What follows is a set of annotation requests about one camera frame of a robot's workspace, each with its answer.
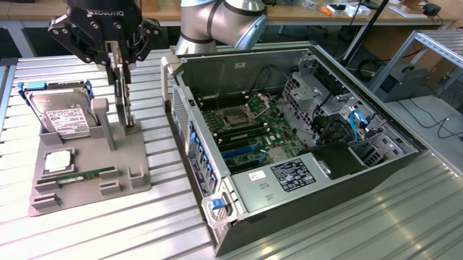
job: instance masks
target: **orange object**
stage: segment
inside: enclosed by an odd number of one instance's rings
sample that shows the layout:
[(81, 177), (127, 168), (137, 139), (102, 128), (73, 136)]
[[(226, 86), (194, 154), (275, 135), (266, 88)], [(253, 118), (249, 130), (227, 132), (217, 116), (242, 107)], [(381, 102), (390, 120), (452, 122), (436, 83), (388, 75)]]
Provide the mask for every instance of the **orange object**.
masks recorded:
[(326, 15), (333, 15), (333, 11), (329, 9), (329, 7), (322, 7), (321, 9), (322, 13), (325, 13)]

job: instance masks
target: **workbench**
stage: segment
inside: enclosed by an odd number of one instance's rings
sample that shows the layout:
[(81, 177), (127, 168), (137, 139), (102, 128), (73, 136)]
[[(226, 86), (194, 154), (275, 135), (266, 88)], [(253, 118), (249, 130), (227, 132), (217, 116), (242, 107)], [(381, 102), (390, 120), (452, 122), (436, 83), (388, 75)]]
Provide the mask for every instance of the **workbench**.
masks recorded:
[[(35, 4), (0, 3), (0, 19), (7, 14), (10, 20), (0, 20), (0, 28), (6, 28), (14, 38), (17, 47), (23, 57), (35, 57), (25, 28), (46, 28), (55, 16), (66, 13), (63, 0), (38, 0)], [(376, 10), (369, 16), (357, 16), (353, 25), (362, 25), (358, 36), (366, 29)], [(159, 0), (158, 12), (143, 12), (149, 18), (159, 20), (162, 26), (181, 26), (181, 0)], [(376, 25), (440, 25), (440, 29), (448, 29), (457, 17), (449, 15), (445, 10), (440, 12), (442, 20), (436, 18), (409, 19), (396, 13), (390, 8), (384, 10)], [(348, 15), (327, 16), (315, 9), (305, 9), (301, 6), (269, 5), (269, 25), (350, 25), (352, 17)], [(360, 38), (353, 40), (349, 51), (352, 51)]]
[[(214, 259), (162, 104), (153, 51), (133, 71), (131, 101), (142, 121), (153, 189), (53, 214), (29, 217), (39, 121), (18, 96), (18, 82), (90, 79), (111, 103), (106, 72), (75, 56), (23, 58), (0, 67), (9, 106), (0, 125), (0, 256), (3, 259)], [(463, 181), (426, 152), (370, 193), (221, 257), (243, 259), (460, 259)]]

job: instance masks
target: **green circuit board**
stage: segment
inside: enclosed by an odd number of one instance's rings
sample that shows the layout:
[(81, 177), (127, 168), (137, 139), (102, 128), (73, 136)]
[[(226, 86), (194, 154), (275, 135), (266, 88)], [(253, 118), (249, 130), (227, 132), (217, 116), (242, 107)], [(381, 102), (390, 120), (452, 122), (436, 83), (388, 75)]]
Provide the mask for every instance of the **green circuit board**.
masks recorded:
[(249, 110), (245, 106), (234, 106), (203, 111), (211, 132), (218, 136), (217, 143), (222, 155), (246, 147), (253, 148), (251, 152), (225, 158), (233, 173), (250, 170), (251, 166), (246, 168), (241, 166), (253, 162), (255, 167), (261, 167), (295, 157), (299, 151), (307, 147), (293, 132), (294, 129), (286, 119), (281, 117), (277, 105), (273, 102), (267, 102), (267, 104), (270, 107), (266, 110), (266, 102), (259, 97), (251, 96), (247, 104)]

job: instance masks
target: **blue cable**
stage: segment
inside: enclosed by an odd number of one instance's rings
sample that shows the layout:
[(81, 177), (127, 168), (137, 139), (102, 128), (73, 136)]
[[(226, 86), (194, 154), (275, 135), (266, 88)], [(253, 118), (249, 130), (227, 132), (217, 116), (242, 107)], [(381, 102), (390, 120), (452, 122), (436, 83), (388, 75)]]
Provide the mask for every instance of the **blue cable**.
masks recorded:
[(360, 116), (360, 120), (361, 122), (365, 122), (369, 125), (369, 120), (366, 120), (361, 110), (354, 110), (350, 115), (349, 115), (349, 119), (350, 119), (350, 126), (353, 128), (354, 131), (354, 137), (356, 137), (356, 141), (358, 141), (358, 135), (357, 135), (357, 128), (356, 128), (356, 114)]

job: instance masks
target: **hard drive label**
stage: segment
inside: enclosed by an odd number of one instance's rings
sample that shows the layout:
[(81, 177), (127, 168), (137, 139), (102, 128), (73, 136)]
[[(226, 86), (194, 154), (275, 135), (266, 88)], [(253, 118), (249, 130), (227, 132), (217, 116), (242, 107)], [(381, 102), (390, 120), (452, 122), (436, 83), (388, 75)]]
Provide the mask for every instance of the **hard drive label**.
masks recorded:
[(61, 135), (89, 132), (89, 124), (82, 108), (47, 111), (47, 116)]
[(286, 192), (315, 182), (315, 178), (301, 159), (277, 165), (271, 167), (271, 170)]

